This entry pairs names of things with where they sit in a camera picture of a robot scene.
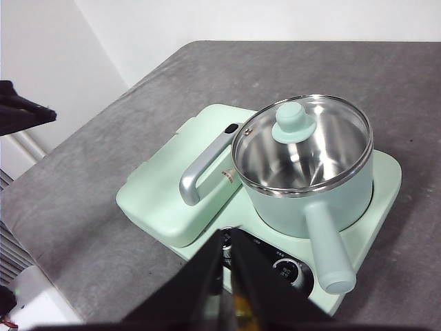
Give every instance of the black object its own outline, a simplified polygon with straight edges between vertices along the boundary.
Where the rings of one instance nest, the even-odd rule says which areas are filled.
[[[231,269],[231,234],[229,233],[231,228],[225,228],[221,231],[223,233],[224,266]],[[301,273],[302,282],[297,282],[295,287],[307,297],[311,294],[312,289],[314,288],[314,276],[311,268],[309,268],[305,262],[269,245],[262,239],[259,239],[246,231],[241,229],[236,229],[236,231],[243,232],[243,234],[258,248],[259,252],[265,256],[268,262],[271,263],[273,268],[277,269],[279,275],[285,278],[288,283],[296,281],[298,274]]]
[[[20,97],[11,81],[0,81],[0,136],[55,121],[55,111]]]
[[[0,286],[0,319],[9,313],[17,304],[14,293],[5,286]]]
[[[236,131],[237,130],[237,128],[239,127],[239,125],[237,125],[237,124],[235,124],[235,123],[233,123],[233,124],[230,124],[229,126],[227,126],[227,128],[225,129],[225,133],[233,133],[234,131]]]
[[[239,330],[427,330],[337,322],[280,277],[246,232],[229,230]],[[224,330],[219,302],[223,233],[217,230],[181,271],[122,323],[40,327],[36,331]]]

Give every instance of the mint green appliance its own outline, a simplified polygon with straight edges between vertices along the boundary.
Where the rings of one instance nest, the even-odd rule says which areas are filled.
[[[321,109],[317,107],[316,111],[320,113]],[[197,117],[189,119],[165,146],[127,178],[127,183],[119,190],[116,201],[131,221],[184,259],[190,259],[217,228],[237,226],[244,229],[306,263],[311,268],[315,281],[309,298],[323,310],[333,314],[344,295],[328,293],[318,285],[320,257],[313,254],[314,244],[311,244],[311,239],[300,233],[299,229],[304,230],[305,227],[302,225],[299,229],[295,229],[298,234],[285,233],[286,230],[282,228],[276,229],[277,224],[271,223],[273,222],[271,219],[264,219],[263,215],[259,216],[262,212],[257,213],[262,209],[260,202],[256,200],[258,198],[251,197],[250,199],[249,196],[249,194],[256,193],[262,195],[263,199],[277,199],[277,201],[301,202],[302,199],[306,199],[311,206],[316,207],[315,201],[309,199],[315,194],[305,197],[271,197],[248,188],[246,185],[241,185],[229,146],[232,138],[230,136],[219,139],[230,124],[247,123],[247,120],[254,115],[256,112],[252,110],[231,106],[206,107]],[[317,133],[319,127],[317,125],[314,128],[313,134]],[[238,125],[234,131],[236,139],[239,139],[241,132],[250,135],[251,132],[247,129],[249,128],[246,125]],[[223,151],[212,152],[212,144],[216,140],[223,146]],[[189,205],[187,204],[189,201],[186,203],[181,196],[180,183],[184,177],[183,174],[204,153],[214,161],[208,162],[209,165],[199,165],[201,173],[195,182],[198,201],[194,205]],[[364,177],[369,179],[365,179],[368,183],[360,185],[360,182],[364,183],[362,180]],[[317,194],[321,197],[318,202],[329,203],[333,200],[327,197],[328,194],[337,197],[338,194],[333,194],[335,190],[341,189],[346,184],[362,187],[368,192],[367,202],[361,203],[366,204],[360,207],[361,212],[357,211],[360,215],[353,214],[348,217],[347,224],[341,225],[344,228],[337,227],[340,232],[334,231],[338,236],[337,241],[340,242],[346,254],[351,267],[350,271],[354,272],[360,267],[398,193],[400,182],[401,171],[398,163],[385,153],[373,151],[369,153],[365,164],[351,178],[332,189],[323,190]],[[373,194],[371,193],[372,184],[375,187]],[[354,195],[357,195],[356,191],[349,194],[348,199],[355,199]],[[341,199],[334,199],[341,208],[351,209],[350,200],[342,202]],[[315,216],[314,210],[322,212],[320,204],[318,208],[313,207],[305,208],[306,212],[313,214],[313,217]],[[289,216],[289,222],[299,223],[296,222],[294,215]],[[331,211],[328,216],[332,220],[335,214]],[[320,243],[328,245],[326,240],[327,237]],[[227,275],[224,277],[224,286],[229,290],[231,288],[229,270],[225,269],[225,272]]]

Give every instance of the gray table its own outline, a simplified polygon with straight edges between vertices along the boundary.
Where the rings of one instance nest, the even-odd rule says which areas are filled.
[[[336,316],[438,328],[440,92],[441,43],[190,43],[5,190],[3,220],[86,321],[118,321],[183,264],[115,204],[128,174],[211,103],[338,95],[403,183]]]

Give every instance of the saucepan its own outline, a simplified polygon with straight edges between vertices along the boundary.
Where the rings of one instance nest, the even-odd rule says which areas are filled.
[[[339,232],[362,216],[373,192],[373,134],[365,114],[339,97],[311,94],[231,124],[183,174],[186,204],[198,203],[196,173],[228,144],[260,218],[283,234],[310,239],[326,292],[351,291],[356,274]]]

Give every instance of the mint green handle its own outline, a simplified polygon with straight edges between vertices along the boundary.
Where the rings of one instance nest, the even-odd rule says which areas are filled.
[[[305,216],[321,288],[329,294],[352,291],[356,285],[356,273],[326,203],[307,206]]]

